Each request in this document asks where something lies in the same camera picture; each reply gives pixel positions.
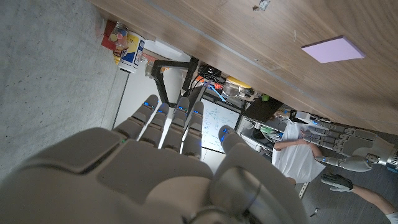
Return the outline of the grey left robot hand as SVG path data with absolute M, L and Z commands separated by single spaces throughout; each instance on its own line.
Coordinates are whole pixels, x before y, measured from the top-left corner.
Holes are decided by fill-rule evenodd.
M 397 170 L 397 148 L 370 131 L 314 121 L 303 139 L 344 156 L 316 156 L 318 162 L 354 172 L 367 172 L 375 164 Z

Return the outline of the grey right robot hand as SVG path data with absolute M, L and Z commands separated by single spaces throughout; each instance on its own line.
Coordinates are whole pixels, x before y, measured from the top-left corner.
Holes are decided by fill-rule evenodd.
M 204 106 L 151 95 L 116 128 L 76 133 L 1 182 L 2 223 L 306 223 L 293 185 L 229 127 L 201 160 Z

